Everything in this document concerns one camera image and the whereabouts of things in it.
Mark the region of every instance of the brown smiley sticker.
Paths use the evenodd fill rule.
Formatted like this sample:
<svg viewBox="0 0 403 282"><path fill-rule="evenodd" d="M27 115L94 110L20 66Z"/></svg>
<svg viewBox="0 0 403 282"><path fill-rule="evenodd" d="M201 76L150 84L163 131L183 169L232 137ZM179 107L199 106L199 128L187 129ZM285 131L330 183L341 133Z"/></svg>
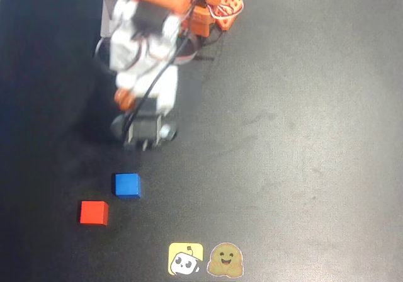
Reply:
<svg viewBox="0 0 403 282"><path fill-rule="evenodd" d="M239 278L244 274L242 262L241 250L232 243L224 242L214 247L207 272L216 277Z"/></svg>

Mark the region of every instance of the red block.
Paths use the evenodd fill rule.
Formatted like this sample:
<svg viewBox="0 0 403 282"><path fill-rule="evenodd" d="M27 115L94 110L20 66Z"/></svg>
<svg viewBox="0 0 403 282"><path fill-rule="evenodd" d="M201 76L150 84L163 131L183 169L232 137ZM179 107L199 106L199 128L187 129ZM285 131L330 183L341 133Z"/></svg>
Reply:
<svg viewBox="0 0 403 282"><path fill-rule="evenodd" d="M108 224L109 206L103 201L83 201L81 203L80 223L82 224Z"/></svg>

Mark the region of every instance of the blue block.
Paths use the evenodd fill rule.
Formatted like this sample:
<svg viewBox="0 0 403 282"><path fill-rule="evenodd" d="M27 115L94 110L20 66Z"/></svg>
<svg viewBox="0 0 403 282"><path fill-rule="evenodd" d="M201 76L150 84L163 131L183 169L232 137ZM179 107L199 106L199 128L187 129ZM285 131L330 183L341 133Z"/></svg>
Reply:
<svg viewBox="0 0 403 282"><path fill-rule="evenodd" d="M119 198L140 198L141 180L138 174L116 174L116 196Z"/></svg>

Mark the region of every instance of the black mat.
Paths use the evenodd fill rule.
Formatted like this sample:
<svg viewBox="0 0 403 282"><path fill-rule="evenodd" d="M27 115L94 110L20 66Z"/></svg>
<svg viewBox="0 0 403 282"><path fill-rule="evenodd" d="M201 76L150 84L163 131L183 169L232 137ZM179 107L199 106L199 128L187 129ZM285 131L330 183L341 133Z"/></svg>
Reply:
<svg viewBox="0 0 403 282"><path fill-rule="evenodd" d="M0 0L2 280L227 281L169 275L168 247L201 243L206 266L233 242L237 281L401 281L402 0L246 0L181 69L177 140L146 154L77 132L116 111L101 2ZM131 171L144 197L120 201ZM80 200L109 225L80 226Z"/></svg>

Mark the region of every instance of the yellow sticker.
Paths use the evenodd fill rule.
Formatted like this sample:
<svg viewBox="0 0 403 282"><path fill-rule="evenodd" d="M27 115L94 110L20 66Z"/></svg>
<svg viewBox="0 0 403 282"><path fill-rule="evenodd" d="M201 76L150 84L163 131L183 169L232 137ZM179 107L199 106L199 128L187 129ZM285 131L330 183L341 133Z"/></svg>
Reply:
<svg viewBox="0 0 403 282"><path fill-rule="evenodd" d="M172 243L168 254L169 274L176 276L198 273L203 253L203 246L200 243Z"/></svg>
<svg viewBox="0 0 403 282"><path fill-rule="evenodd" d="M244 274L243 260L239 247L224 242L214 247L207 264L207 272L216 277L239 278Z"/></svg>

